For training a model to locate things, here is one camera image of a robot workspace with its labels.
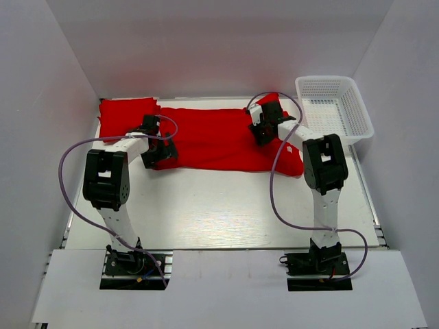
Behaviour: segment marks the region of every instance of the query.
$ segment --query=wall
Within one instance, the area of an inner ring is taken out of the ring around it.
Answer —
[[[439,2],[396,0],[354,78],[375,127],[358,147],[386,240],[439,328]]]
[[[351,76],[392,0],[48,0],[99,97],[291,93]]]
[[[0,0],[0,45],[0,326],[27,328],[68,218],[58,161],[91,133],[97,97],[44,0]]]

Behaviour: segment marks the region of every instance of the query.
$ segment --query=white basket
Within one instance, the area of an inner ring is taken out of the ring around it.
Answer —
[[[338,134],[345,145],[372,137],[374,130],[355,81],[349,77],[298,77],[304,123],[321,134]]]

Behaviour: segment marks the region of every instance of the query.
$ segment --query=white wall panel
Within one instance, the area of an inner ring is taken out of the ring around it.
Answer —
[[[391,247],[439,328],[439,2],[395,1],[354,75],[375,128],[357,149]]]
[[[46,2],[0,0],[2,328],[28,327],[49,252],[60,245],[68,217],[58,161],[92,132],[96,109],[97,97]],[[78,154],[69,163],[73,192]]]
[[[291,93],[357,68],[392,0],[48,0],[99,97]]]

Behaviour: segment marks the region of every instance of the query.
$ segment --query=folded red fabric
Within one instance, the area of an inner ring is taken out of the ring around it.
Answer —
[[[259,104],[278,101],[277,94],[259,100]],[[124,135],[142,124],[145,114],[162,114],[178,124],[173,138],[178,159],[170,158],[158,163],[157,169],[189,167],[195,169],[269,171],[281,145],[275,138],[271,143],[258,146],[248,126],[252,123],[245,109],[192,110],[161,108],[156,100],[104,100],[101,112],[101,137]],[[161,120],[162,136],[174,131],[173,123]],[[303,173],[298,150],[286,145],[281,152],[276,171],[295,176]]]

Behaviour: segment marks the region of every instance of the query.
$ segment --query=laundry basket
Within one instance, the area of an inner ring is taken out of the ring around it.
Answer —
[[[374,134],[369,114],[354,80],[335,75],[298,77],[296,90],[304,124],[321,134],[338,134],[352,145]]]

